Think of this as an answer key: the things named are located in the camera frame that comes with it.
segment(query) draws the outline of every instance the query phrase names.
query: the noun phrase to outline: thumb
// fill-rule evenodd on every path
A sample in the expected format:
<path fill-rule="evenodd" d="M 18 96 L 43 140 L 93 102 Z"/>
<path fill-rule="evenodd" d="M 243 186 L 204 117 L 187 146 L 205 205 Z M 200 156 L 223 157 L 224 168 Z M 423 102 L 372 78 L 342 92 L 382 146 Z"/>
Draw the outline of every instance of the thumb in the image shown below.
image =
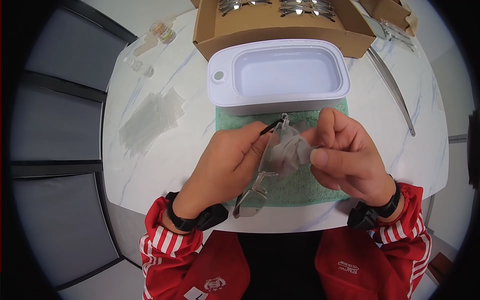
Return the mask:
<path fill-rule="evenodd" d="M 258 168 L 265 148 L 270 140 L 271 133 L 261 135 L 258 140 L 252 144 L 252 147 L 243 156 L 243 160 L 235 169 L 239 176 L 252 176 L 253 172 Z"/>
<path fill-rule="evenodd" d="M 346 152 L 328 148 L 316 148 L 310 153 L 310 161 L 317 169 L 337 178 L 345 175 L 364 177 L 369 171 L 367 153 Z"/>

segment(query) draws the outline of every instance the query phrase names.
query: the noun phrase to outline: small glass bottle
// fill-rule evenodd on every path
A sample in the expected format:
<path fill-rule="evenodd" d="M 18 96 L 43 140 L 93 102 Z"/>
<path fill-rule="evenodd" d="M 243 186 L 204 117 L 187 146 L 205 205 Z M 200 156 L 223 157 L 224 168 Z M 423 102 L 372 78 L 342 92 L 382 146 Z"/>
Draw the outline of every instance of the small glass bottle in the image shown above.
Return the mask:
<path fill-rule="evenodd" d="M 144 63 L 139 61 L 139 60 L 134 60 L 133 58 L 130 57 L 125 57 L 123 59 L 123 62 L 125 62 L 127 65 L 129 65 L 135 72 L 142 72 L 143 76 L 145 77 L 152 77 L 153 73 L 155 72 L 155 69 L 152 66 L 143 66 Z"/>
<path fill-rule="evenodd" d="M 150 32 L 156 36 L 164 45 L 170 44 L 177 34 L 162 21 L 156 21 L 150 26 Z"/>

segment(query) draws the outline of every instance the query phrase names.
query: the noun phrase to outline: eyeglasses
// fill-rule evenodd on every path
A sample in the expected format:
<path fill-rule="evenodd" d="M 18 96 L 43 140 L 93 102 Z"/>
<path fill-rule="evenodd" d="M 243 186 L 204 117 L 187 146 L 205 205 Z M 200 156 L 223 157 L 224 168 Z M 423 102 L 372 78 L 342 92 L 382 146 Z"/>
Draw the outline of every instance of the eyeglasses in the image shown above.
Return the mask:
<path fill-rule="evenodd" d="M 269 0 L 219 0 L 218 3 L 218 10 L 223 12 L 222 17 L 231 11 L 239 10 L 245 5 L 272 4 Z"/>
<path fill-rule="evenodd" d="M 282 1 L 282 5 L 279 8 L 282 13 L 280 17 L 286 15 L 301 16 L 304 13 L 309 13 L 314 17 L 324 17 L 332 22 L 335 22 L 333 17 L 335 16 L 334 9 L 329 2 L 320 0 L 287 0 Z"/>
<path fill-rule="evenodd" d="M 281 137 L 286 132 L 288 124 L 288 115 L 284 113 L 282 114 L 282 118 L 280 120 L 275 121 L 261 132 L 262 135 L 273 129 L 272 135 L 270 136 L 270 140 L 268 141 L 258 167 L 257 179 L 250 189 L 237 197 L 237 202 L 235 203 L 235 208 L 233 209 L 233 216 L 236 219 L 240 216 L 254 216 L 265 205 L 268 192 L 264 187 L 261 186 L 261 183 L 264 178 L 277 176 L 279 173 L 279 168 L 281 166 L 278 162 L 271 159 L 272 151 L 276 145 L 280 144 Z"/>

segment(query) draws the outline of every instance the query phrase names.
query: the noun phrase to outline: fingernail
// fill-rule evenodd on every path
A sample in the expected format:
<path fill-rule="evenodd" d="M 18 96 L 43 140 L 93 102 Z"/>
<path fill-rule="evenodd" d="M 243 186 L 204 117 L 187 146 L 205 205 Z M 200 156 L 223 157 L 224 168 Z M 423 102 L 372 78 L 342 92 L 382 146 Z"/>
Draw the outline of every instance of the fingernail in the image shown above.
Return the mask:
<path fill-rule="evenodd" d="M 310 153 L 310 161 L 312 165 L 321 168 L 327 164 L 327 152 L 322 148 L 313 149 Z"/>

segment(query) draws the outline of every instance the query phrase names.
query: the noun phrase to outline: green towel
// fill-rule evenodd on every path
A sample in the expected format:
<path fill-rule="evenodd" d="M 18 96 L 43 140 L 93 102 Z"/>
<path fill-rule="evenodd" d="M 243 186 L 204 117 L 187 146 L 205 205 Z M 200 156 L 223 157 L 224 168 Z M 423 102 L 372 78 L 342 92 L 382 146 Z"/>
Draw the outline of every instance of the green towel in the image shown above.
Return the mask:
<path fill-rule="evenodd" d="M 336 107 L 348 116 L 347 99 L 344 98 Z M 289 112 L 290 123 L 295 124 L 306 120 L 310 127 L 317 126 L 318 110 Z M 262 121 L 269 125 L 279 119 L 280 113 L 231 116 L 216 108 L 216 130 L 237 129 L 254 121 Z M 252 187 L 257 172 L 253 175 L 252 182 L 247 188 Z M 349 196 L 342 191 L 334 191 L 320 185 L 310 172 L 310 165 L 301 166 L 295 173 L 287 178 L 279 179 L 278 176 L 265 178 L 262 186 L 268 192 L 265 206 L 303 206 L 330 201 L 348 199 Z M 234 206 L 236 199 L 227 204 Z M 242 203 L 250 206 L 247 199 Z"/>

